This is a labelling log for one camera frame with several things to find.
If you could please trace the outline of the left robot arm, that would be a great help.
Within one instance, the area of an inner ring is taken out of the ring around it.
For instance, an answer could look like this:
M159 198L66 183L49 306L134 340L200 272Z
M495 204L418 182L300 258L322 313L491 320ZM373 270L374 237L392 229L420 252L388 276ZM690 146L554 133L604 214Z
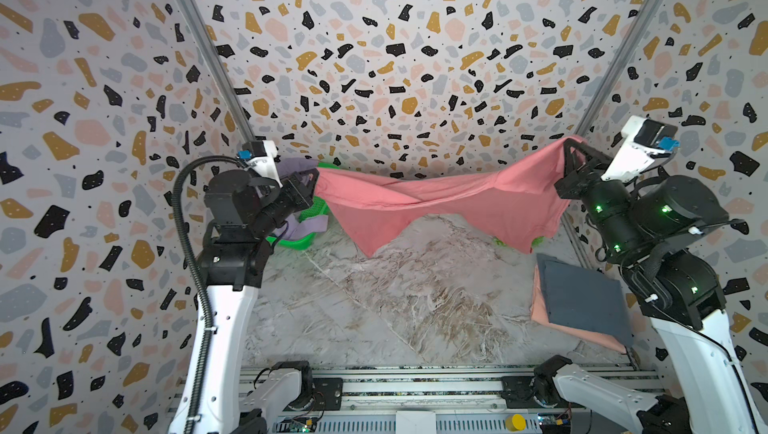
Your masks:
M198 290L199 319L192 358L171 433L266 433L287 408L314 401L312 371L305 361L269 368L242 407L240 376L245 335L274 252L269 236L288 218L310 208L319 173L293 173L275 181L229 170L214 176L204 202L213 216L203 248L194 254L179 232Z

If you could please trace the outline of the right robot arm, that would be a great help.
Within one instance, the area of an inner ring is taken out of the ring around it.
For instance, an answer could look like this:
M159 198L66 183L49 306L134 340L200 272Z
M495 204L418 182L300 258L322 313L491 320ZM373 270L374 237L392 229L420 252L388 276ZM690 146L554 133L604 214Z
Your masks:
M644 181L632 169L611 180L611 157L574 139L563 150L556 191L586 207L606 260L662 338L682 393L645 394L556 355L536 368L533 399L545 408L580 405L633 433L765 432L732 344L724 291L714 269L690 251L728 225L729 214L694 178Z

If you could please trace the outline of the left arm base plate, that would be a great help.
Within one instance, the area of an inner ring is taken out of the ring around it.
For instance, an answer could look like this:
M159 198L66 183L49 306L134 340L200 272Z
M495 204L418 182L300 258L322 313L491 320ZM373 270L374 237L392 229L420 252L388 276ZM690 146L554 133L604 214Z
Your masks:
M344 381L340 377L319 378L302 382L298 409L308 411L339 411Z

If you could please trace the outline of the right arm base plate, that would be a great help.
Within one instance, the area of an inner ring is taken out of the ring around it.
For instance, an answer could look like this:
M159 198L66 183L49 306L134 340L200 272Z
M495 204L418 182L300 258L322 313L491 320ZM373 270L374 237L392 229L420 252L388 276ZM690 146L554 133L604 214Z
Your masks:
M509 409L555 408L561 402L554 382L548 376L504 376L501 378L501 398Z

